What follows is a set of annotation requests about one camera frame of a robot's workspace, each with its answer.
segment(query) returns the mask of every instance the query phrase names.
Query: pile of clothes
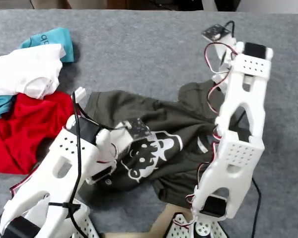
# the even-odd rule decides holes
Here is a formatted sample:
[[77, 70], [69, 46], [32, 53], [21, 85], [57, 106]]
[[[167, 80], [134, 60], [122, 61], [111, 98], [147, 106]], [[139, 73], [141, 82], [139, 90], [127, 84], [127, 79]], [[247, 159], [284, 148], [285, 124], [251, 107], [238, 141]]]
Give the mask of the pile of clothes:
[[0, 173], [28, 174], [36, 150], [55, 138], [74, 113], [70, 95], [56, 92], [63, 62], [73, 62], [71, 35], [56, 28], [0, 56]]
[[[35, 35], [20, 49], [0, 56], [0, 173], [28, 174], [42, 141], [53, 140], [74, 113], [71, 97], [56, 92], [62, 63], [73, 61], [65, 28]], [[97, 185], [122, 191], [151, 180], [160, 200], [188, 207], [184, 198], [194, 190], [197, 168], [213, 155], [210, 140], [216, 114], [206, 99], [212, 86], [211, 80], [183, 85], [177, 102], [124, 91], [92, 93], [85, 110], [98, 123], [115, 127], [140, 118], [151, 130]], [[210, 100], [218, 110], [223, 95], [215, 91]]]

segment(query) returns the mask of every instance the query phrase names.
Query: black cable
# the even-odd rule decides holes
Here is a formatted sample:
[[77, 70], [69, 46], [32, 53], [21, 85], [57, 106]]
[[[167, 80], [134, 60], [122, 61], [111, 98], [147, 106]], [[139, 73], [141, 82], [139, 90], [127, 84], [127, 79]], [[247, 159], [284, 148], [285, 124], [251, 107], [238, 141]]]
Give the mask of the black cable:
[[[75, 115], [75, 122], [76, 122], [76, 138], [77, 138], [77, 179], [73, 188], [73, 192], [71, 194], [69, 204], [73, 204], [75, 194], [77, 192], [77, 188], [80, 182], [81, 178], [81, 151], [80, 151], [80, 127], [79, 127], [79, 120], [78, 120], [78, 114], [76, 110], [76, 98], [75, 98], [75, 92], [72, 94], [72, 101], [73, 101], [73, 107], [74, 107], [74, 115]], [[83, 238], [88, 238], [88, 236], [81, 230], [81, 228], [78, 226], [74, 219], [74, 214], [72, 208], [69, 208], [69, 216], [70, 219], [75, 227], [75, 229], [83, 236]]]
[[232, 24], [232, 37], [234, 37], [234, 32], [235, 32], [235, 22], [234, 21], [228, 21], [227, 23], [225, 23], [223, 30], [228, 26]]
[[237, 119], [237, 121], [234, 123], [233, 127], [238, 126], [238, 124], [239, 124], [240, 121], [243, 119], [243, 117], [245, 116], [245, 114], [246, 114], [246, 111], [244, 110], [244, 111], [242, 112], [242, 114], [239, 116], [239, 118]]
[[127, 126], [120, 126], [120, 127], [117, 127], [117, 128], [114, 128], [114, 127], [110, 127], [110, 126], [107, 126], [107, 125], [103, 125], [103, 124], [100, 124], [100, 123], [97, 123], [93, 120], [93, 118], [91, 118], [84, 110], [83, 108], [81, 108], [80, 104], [76, 104], [78, 106], [78, 109], [79, 111], [83, 114], [83, 116], [88, 119], [90, 122], [100, 126], [101, 128], [103, 129], [106, 129], [106, 130], [120, 130], [120, 129], [123, 129], [123, 128], [128, 128]]
[[252, 177], [252, 182], [253, 182], [253, 184], [254, 184], [254, 186], [257, 190], [257, 193], [258, 193], [257, 207], [256, 207], [255, 216], [254, 216], [253, 230], [252, 230], [252, 236], [251, 236], [251, 238], [255, 238], [257, 218], [258, 218], [258, 213], [259, 213], [259, 209], [260, 209], [260, 204], [261, 204], [261, 201], [262, 201], [262, 192], [260, 191], [254, 177]]
[[[233, 125], [234, 127], [238, 126], [239, 122], [242, 120], [242, 118], [245, 116], [246, 111], [244, 110], [243, 113], [240, 115], [240, 117], [237, 119], [235, 124]], [[257, 219], [258, 219], [258, 213], [260, 209], [260, 204], [262, 202], [262, 192], [260, 191], [257, 182], [255, 181], [254, 177], [252, 177], [252, 182], [256, 188], [256, 191], [258, 193], [258, 200], [257, 200], [257, 206], [256, 206], [256, 212], [254, 216], [254, 221], [253, 221], [253, 229], [252, 229], [252, 236], [251, 238], [255, 238], [255, 232], [256, 232], [256, 225], [257, 225]]]
[[32, 8], [35, 9], [32, 0], [29, 0], [29, 1], [30, 1], [30, 4], [31, 4]]

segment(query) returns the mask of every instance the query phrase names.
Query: olive green t-shirt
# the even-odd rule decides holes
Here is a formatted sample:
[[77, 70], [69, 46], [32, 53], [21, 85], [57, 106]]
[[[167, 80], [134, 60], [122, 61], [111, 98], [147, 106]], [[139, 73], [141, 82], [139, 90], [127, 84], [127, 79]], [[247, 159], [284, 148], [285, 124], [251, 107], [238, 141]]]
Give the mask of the olive green t-shirt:
[[[129, 190], [153, 180], [158, 197], [186, 207], [185, 196], [197, 183], [197, 168], [212, 158], [207, 140], [214, 129], [214, 114], [207, 104], [213, 82], [189, 83], [179, 90], [177, 102], [160, 101], [124, 91], [94, 92], [86, 112], [96, 122], [116, 126], [122, 120], [140, 118], [151, 135], [134, 142], [119, 158], [112, 175], [98, 182], [114, 190]], [[221, 92], [210, 98], [219, 109]]]

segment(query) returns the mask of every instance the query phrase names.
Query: red white wire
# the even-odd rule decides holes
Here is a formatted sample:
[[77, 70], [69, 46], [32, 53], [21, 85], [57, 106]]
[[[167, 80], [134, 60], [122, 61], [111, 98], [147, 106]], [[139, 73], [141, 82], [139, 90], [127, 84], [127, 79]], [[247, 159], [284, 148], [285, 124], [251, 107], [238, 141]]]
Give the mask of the red white wire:
[[197, 221], [197, 219], [192, 219], [192, 221], [190, 221], [189, 223], [180, 223], [178, 222], [175, 218], [172, 220], [174, 224], [176, 224], [177, 226], [180, 227], [184, 227], [185, 229], [189, 229], [188, 226], [192, 225], [193, 223], [195, 223]]
[[192, 200], [193, 200], [193, 198], [194, 198], [194, 193], [185, 196], [185, 200], [186, 200], [189, 204], [192, 204]]
[[215, 159], [215, 155], [216, 155], [216, 146], [218, 145], [219, 143], [218, 142], [215, 142], [215, 141], [213, 141], [212, 142], [212, 144], [211, 144], [211, 146], [212, 146], [212, 159], [209, 161], [209, 162], [203, 162], [203, 163], [201, 163], [200, 165], [199, 165], [199, 167], [198, 167], [198, 172], [197, 172], [197, 177], [198, 177], [198, 187], [199, 187], [199, 184], [200, 184], [200, 170], [201, 170], [201, 168], [203, 167], [203, 165], [208, 165], [208, 164], [210, 164], [210, 163], [212, 163], [213, 162], [213, 160]]
[[216, 139], [216, 140], [221, 140], [222, 139], [222, 137], [221, 136], [219, 136], [217, 133], [216, 133], [216, 129], [217, 129], [217, 127], [214, 127], [214, 129], [213, 129], [213, 137]]
[[28, 182], [36, 170], [37, 170], [37, 168], [34, 169], [24, 180], [22, 180], [21, 182], [17, 183], [16, 185], [14, 185], [10, 188], [12, 198], [15, 196], [15, 190], [18, 187], [24, 185], [26, 182]]
[[211, 42], [211, 43], [209, 43], [209, 44], [205, 47], [205, 49], [204, 49], [204, 59], [205, 59], [205, 62], [207, 63], [207, 66], [210, 68], [210, 70], [211, 70], [213, 73], [215, 73], [215, 74], [227, 73], [228, 71], [216, 72], [216, 71], [213, 70], [213, 68], [212, 68], [212, 66], [211, 66], [211, 63], [210, 63], [210, 61], [209, 61], [209, 58], [208, 58], [208, 52], [207, 52], [208, 47], [211, 46], [211, 45], [224, 45], [224, 46], [228, 47], [228, 48], [232, 51], [232, 53], [235, 54], [235, 55], [237, 55], [237, 52], [236, 52], [231, 46], [229, 46], [229, 45], [227, 45], [227, 44], [224, 44], [224, 43], [222, 43], [222, 42]]
[[216, 90], [218, 87], [220, 87], [220, 85], [227, 79], [228, 74], [229, 74], [229, 71], [226, 73], [225, 77], [224, 77], [220, 82], [218, 82], [218, 83], [215, 84], [212, 88], [210, 88], [210, 90], [209, 90], [209, 92], [208, 92], [208, 95], [207, 95], [207, 102], [208, 102], [209, 108], [210, 108], [215, 114], [218, 114], [218, 111], [211, 105], [211, 103], [210, 103], [210, 96], [211, 96], [211, 94], [214, 92], [214, 90]]

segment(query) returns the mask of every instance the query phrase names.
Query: wooden board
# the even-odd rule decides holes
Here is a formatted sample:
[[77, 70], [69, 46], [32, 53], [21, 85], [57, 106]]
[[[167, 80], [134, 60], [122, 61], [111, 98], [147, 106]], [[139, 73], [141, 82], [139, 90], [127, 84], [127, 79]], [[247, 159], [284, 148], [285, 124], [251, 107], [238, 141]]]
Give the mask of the wooden board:
[[182, 212], [187, 219], [192, 219], [191, 211], [172, 204], [167, 204], [164, 211], [159, 215], [157, 220], [152, 225], [149, 232], [146, 233], [106, 233], [104, 238], [162, 238], [165, 234], [174, 213]]

